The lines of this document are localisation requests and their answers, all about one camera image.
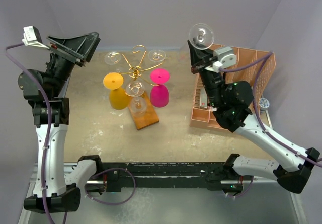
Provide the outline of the clear wine glass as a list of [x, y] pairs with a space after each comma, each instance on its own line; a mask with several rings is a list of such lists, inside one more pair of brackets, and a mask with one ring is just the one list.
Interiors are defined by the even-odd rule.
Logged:
[[120, 60], [121, 54], [116, 51], [109, 52], [104, 56], [104, 62], [107, 65], [116, 65]]
[[145, 86], [142, 81], [130, 81], [125, 87], [125, 93], [131, 98], [129, 110], [134, 117], [143, 117], [147, 110], [147, 103], [143, 98]]
[[162, 62], [166, 57], [166, 53], [161, 49], [153, 49], [148, 53], [148, 58], [152, 62]]

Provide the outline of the clear wine glass front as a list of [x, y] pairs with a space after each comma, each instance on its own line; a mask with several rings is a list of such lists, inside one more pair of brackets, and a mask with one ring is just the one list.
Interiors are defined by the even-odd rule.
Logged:
[[143, 98], [145, 86], [142, 81], [130, 81], [125, 87], [125, 93], [131, 98], [129, 110], [134, 117], [143, 117], [147, 110], [147, 103]]

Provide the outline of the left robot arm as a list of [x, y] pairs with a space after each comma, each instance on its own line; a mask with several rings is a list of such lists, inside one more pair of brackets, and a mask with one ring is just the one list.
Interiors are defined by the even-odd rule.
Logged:
[[75, 212], [81, 200], [84, 177], [98, 180], [104, 168], [98, 155], [82, 156], [79, 166], [64, 175], [64, 144], [69, 125], [69, 99], [63, 95], [75, 66], [91, 61], [100, 42], [92, 32], [70, 38], [48, 36], [50, 60], [46, 70], [29, 69], [18, 84], [32, 108], [38, 140], [36, 184], [24, 209], [37, 213]]

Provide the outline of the magenta plastic goblet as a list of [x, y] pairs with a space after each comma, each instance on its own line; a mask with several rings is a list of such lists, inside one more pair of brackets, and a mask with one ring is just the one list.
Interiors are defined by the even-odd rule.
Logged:
[[170, 73], [164, 68], [157, 68], [151, 71], [150, 79], [155, 84], [150, 91], [152, 105], [165, 107], [169, 103], [169, 91], [165, 83], [170, 79]]

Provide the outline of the yellow plastic goblet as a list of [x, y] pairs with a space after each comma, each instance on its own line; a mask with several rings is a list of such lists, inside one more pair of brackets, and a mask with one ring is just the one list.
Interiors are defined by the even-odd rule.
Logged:
[[125, 93], [125, 90], [122, 88], [123, 82], [123, 76], [116, 72], [108, 73], [107, 75], [105, 75], [103, 79], [104, 87], [110, 90], [110, 105], [115, 110], [125, 109], [130, 101], [130, 97]]

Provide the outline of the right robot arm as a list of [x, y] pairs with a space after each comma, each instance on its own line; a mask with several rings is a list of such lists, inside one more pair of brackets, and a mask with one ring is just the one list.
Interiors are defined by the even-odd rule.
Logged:
[[227, 62], [236, 64], [236, 55], [231, 47], [210, 50], [208, 46], [191, 40], [187, 43], [191, 72], [199, 74], [208, 106], [213, 109], [212, 114], [219, 126], [248, 139], [272, 156], [271, 160], [263, 160], [232, 154], [224, 164], [224, 175], [229, 179], [263, 177], [300, 194], [314, 166], [321, 167], [319, 151], [300, 147], [262, 123], [258, 111], [249, 108], [250, 104], [256, 103], [255, 86], [247, 81], [225, 81], [225, 75], [230, 71]]

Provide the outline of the clear champagne flute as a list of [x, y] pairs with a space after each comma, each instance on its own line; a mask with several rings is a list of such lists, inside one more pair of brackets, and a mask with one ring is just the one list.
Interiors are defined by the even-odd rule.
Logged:
[[212, 28], [204, 23], [193, 25], [189, 31], [189, 42], [196, 49], [209, 49], [214, 43], [214, 33]]

